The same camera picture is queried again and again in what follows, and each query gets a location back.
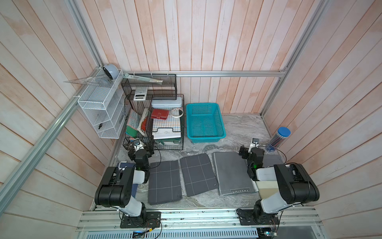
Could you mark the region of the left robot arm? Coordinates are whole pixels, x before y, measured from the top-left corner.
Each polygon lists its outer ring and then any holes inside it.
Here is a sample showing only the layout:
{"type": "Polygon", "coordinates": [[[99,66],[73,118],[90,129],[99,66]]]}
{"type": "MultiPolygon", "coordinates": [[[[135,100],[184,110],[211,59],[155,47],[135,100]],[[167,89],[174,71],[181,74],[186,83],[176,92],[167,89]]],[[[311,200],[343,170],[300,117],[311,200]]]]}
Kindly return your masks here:
{"type": "Polygon", "coordinates": [[[150,176],[149,158],[154,154],[151,149],[136,147],[129,151],[129,157],[135,162],[133,167],[108,167],[96,190],[94,201],[98,206],[111,207],[123,214],[122,222],[137,228],[148,224],[146,207],[132,196],[134,184],[145,184],[150,176]]]}

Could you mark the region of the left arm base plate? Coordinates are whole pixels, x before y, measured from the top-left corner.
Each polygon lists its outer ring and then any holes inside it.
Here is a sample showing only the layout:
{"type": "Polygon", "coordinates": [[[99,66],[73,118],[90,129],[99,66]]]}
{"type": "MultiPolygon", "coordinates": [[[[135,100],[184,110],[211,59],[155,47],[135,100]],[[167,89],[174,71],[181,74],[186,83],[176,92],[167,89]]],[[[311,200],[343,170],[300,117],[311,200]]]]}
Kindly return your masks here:
{"type": "Polygon", "coordinates": [[[130,217],[123,214],[121,218],[120,228],[133,229],[133,228],[149,228],[155,229],[161,227],[161,212],[153,211],[146,212],[140,217],[130,217]]]}

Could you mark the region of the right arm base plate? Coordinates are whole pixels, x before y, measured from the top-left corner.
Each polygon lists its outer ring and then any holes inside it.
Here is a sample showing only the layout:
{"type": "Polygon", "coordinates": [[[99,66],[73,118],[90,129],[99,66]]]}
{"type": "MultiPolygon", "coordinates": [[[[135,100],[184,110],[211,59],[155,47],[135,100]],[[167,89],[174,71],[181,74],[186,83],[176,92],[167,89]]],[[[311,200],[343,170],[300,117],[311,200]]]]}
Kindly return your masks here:
{"type": "Polygon", "coordinates": [[[266,214],[262,209],[244,210],[237,209],[236,214],[239,218],[240,225],[253,226],[253,225],[278,225],[279,218],[276,214],[266,214]]]}

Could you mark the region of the navy striped folded pillowcase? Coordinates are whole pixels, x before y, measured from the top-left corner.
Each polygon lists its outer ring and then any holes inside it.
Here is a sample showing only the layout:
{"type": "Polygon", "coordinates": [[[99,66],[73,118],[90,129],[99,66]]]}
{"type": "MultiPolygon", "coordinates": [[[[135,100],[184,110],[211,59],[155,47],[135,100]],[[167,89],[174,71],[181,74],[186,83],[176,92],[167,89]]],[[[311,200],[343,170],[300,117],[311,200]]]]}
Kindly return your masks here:
{"type": "Polygon", "coordinates": [[[132,182],[132,184],[131,184],[131,196],[135,198],[136,197],[137,188],[138,188],[138,184],[134,183],[133,173],[129,169],[129,168],[135,169],[135,167],[136,167],[135,163],[128,163],[127,161],[123,161],[123,162],[119,162],[117,164],[117,167],[120,170],[119,181],[122,180],[125,169],[128,169],[128,172],[130,172],[128,178],[132,182]]]}

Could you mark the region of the white pencil case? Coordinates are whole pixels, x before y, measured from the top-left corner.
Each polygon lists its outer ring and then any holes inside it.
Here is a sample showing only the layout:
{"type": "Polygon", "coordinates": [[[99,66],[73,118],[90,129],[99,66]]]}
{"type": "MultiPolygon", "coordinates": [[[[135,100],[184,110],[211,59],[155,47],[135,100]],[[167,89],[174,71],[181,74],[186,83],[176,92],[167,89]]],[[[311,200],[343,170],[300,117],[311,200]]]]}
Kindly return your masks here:
{"type": "Polygon", "coordinates": [[[182,101],[181,97],[177,97],[175,100],[153,99],[151,105],[156,109],[180,108],[183,105],[182,101]]]}

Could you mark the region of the white round alarm clock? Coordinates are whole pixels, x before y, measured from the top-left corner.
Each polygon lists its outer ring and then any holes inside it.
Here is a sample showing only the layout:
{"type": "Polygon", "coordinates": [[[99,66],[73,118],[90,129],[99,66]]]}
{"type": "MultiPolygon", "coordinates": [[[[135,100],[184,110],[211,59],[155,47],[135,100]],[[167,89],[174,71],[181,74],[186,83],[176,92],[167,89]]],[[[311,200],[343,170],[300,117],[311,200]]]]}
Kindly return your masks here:
{"type": "Polygon", "coordinates": [[[102,67],[104,73],[109,77],[110,80],[116,80],[119,75],[118,68],[113,64],[106,64],[102,67]]]}

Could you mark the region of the beige grey pillowcase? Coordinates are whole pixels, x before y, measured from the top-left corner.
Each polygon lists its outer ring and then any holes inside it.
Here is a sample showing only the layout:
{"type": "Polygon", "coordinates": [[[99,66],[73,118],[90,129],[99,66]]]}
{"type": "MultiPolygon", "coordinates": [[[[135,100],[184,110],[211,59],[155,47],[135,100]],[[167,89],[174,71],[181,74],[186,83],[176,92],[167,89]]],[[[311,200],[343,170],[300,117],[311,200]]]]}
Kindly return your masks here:
{"type": "MultiPolygon", "coordinates": [[[[283,162],[283,158],[279,154],[266,154],[263,167],[271,167],[274,164],[282,164],[283,162]]],[[[257,181],[256,186],[261,199],[268,198],[279,191],[276,181],[257,181]]]]}

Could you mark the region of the teal plastic basket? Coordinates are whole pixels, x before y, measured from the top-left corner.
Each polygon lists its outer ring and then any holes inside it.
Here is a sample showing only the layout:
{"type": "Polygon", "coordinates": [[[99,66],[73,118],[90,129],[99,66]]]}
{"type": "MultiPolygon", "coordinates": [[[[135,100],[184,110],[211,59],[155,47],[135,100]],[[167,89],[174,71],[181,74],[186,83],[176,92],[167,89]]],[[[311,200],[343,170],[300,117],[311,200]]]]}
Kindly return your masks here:
{"type": "Polygon", "coordinates": [[[186,105],[187,137],[192,143],[218,142],[226,137],[224,122],[217,103],[186,105]]]}

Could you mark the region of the clear triangle ruler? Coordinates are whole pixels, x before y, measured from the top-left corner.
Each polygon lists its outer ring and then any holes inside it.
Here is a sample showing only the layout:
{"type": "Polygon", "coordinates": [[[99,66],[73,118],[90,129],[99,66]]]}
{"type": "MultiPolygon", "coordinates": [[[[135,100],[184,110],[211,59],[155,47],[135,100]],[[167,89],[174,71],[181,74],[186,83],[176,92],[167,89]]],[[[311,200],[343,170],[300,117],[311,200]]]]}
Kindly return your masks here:
{"type": "Polygon", "coordinates": [[[81,79],[64,81],[65,83],[76,84],[76,85],[92,85],[100,86],[105,83],[103,76],[90,76],[81,79]]]}

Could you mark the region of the green book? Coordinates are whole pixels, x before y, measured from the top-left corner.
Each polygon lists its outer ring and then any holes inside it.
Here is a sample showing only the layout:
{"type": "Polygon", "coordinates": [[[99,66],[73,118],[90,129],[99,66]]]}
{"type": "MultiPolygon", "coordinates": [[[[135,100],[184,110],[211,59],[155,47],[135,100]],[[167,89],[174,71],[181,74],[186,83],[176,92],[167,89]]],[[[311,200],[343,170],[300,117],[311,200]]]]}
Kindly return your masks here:
{"type": "Polygon", "coordinates": [[[136,137],[141,116],[134,110],[130,110],[126,121],[125,133],[130,137],[136,137]]]}

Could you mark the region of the white calculator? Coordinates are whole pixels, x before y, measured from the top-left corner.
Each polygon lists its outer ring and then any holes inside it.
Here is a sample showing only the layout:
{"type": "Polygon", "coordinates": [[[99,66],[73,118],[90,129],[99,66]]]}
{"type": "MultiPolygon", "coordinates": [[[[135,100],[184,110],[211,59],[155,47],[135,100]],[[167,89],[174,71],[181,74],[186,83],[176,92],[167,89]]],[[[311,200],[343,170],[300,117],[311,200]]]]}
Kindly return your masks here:
{"type": "Polygon", "coordinates": [[[147,98],[148,88],[147,87],[137,87],[135,89],[134,101],[145,101],[147,98]]]}

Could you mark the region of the checkered notebook stack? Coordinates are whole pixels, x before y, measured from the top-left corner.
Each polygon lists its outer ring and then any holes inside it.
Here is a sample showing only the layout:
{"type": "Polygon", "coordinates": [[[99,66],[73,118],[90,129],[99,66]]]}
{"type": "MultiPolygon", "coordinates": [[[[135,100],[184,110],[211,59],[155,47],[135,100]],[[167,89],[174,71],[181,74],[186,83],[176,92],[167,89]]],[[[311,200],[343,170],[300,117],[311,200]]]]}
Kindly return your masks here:
{"type": "Polygon", "coordinates": [[[152,135],[154,139],[181,138],[181,117],[183,110],[173,108],[169,110],[169,116],[166,120],[153,119],[152,135]]]}

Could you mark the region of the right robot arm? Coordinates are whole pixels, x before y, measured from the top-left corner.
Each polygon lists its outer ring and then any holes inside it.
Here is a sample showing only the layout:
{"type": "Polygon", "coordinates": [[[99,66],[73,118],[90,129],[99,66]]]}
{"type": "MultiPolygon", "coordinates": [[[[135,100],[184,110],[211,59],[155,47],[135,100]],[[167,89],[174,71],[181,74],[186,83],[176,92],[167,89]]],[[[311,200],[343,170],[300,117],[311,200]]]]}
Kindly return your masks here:
{"type": "Polygon", "coordinates": [[[320,193],[305,168],[299,163],[275,164],[263,166],[264,150],[258,147],[240,147],[239,155],[247,160],[247,174],[254,182],[274,181],[278,192],[258,200],[254,209],[237,209],[236,213],[242,226],[269,225],[280,219],[279,212],[297,204],[315,202],[320,193]]]}

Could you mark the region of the red wallet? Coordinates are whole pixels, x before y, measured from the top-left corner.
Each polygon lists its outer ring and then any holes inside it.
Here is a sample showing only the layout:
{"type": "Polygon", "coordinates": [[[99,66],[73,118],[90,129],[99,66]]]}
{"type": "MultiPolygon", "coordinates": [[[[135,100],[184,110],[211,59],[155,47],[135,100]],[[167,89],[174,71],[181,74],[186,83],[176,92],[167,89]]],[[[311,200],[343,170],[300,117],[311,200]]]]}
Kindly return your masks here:
{"type": "Polygon", "coordinates": [[[164,109],[153,109],[150,118],[156,120],[166,120],[170,111],[164,109]]]}

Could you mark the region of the dark grid pillowcase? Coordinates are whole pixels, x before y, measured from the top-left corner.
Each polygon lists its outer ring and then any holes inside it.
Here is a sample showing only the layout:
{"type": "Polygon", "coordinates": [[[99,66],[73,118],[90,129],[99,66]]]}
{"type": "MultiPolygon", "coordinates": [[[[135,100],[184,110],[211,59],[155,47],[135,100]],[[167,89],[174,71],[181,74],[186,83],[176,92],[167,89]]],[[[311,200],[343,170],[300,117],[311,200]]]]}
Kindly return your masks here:
{"type": "Polygon", "coordinates": [[[183,157],[180,165],[188,197],[218,188],[218,180],[206,153],[183,157]]]}
{"type": "Polygon", "coordinates": [[[150,164],[148,203],[159,205],[183,198],[180,168],[177,160],[150,164]]]}

